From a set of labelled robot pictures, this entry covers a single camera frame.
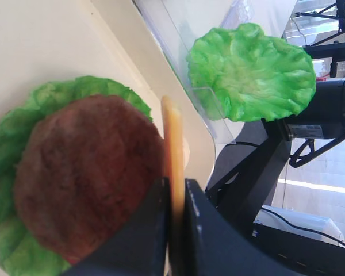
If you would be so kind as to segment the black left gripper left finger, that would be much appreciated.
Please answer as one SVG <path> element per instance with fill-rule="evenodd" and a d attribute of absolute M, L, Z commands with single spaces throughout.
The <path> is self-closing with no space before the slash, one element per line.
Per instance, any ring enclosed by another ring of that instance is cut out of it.
<path fill-rule="evenodd" d="M 137 211 L 105 244 L 63 275 L 164 275 L 170 186 L 156 181 Z"/>

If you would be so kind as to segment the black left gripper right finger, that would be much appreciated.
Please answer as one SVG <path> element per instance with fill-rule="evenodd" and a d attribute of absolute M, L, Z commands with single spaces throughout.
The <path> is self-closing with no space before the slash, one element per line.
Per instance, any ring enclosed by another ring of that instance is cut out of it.
<path fill-rule="evenodd" d="M 186 180 L 184 275 L 276 275 L 276 263 L 236 232 L 197 181 Z"/>

